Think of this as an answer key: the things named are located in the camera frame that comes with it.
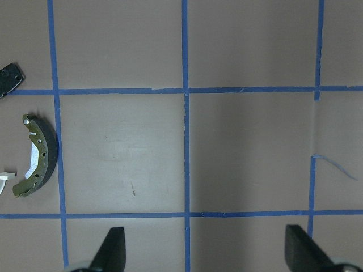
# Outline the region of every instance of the white plastic part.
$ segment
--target white plastic part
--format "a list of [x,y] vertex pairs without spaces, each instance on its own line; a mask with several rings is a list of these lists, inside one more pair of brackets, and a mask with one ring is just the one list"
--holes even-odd
[[0,173],[0,194],[2,193],[2,190],[5,187],[5,183],[7,180],[11,180],[15,178],[15,174],[14,173]]

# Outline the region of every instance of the curved metal part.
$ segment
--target curved metal part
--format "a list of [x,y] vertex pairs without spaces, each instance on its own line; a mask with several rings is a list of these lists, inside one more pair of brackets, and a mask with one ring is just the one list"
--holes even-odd
[[22,72],[15,63],[0,70],[0,98],[16,89],[24,81]]
[[32,147],[31,166],[26,179],[12,187],[16,197],[26,197],[41,188],[51,177],[57,163],[57,143],[49,125],[28,114],[23,115],[23,123],[29,129],[29,138],[35,147]]

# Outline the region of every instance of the gray surface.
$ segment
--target gray surface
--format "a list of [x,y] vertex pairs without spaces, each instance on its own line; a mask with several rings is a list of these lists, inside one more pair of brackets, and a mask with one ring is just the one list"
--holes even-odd
[[305,210],[311,93],[191,95],[192,211]]
[[182,86],[181,0],[55,0],[61,88]]
[[341,164],[358,181],[318,159],[315,208],[363,209],[363,93],[324,92],[316,107],[314,152]]
[[362,227],[362,215],[316,216],[313,235],[330,257],[363,267]]
[[363,85],[363,2],[325,1],[323,85]]
[[192,218],[192,271],[280,271],[286,224],[307,225],[307,217]]
[[67,211],[184,211],[183,105],[183,95],[62,96]]
[[47,1],[2,0],[0,18],[0,69],[17,62],[20,89],[51,89]]
[[58,272],[63,267],[58,219],[0,220],[0,270]]
[[70,262],[91,260],[111,227],[125,227],[125,272],[182,272],[184,218],[71,219]]
[[59,213],[57,166],[49,181],[28,197],[15,198],[12,186],[25,180],[30,167],[32,142],[23,124],[23,114],[33,113],[54,124],[53,96],[7,96],[0,101],[0,173],[12,172],[17,177],[5,185],[0,195],[0,213]]
[[189,86],[313,86],[318,1],[190,0]]

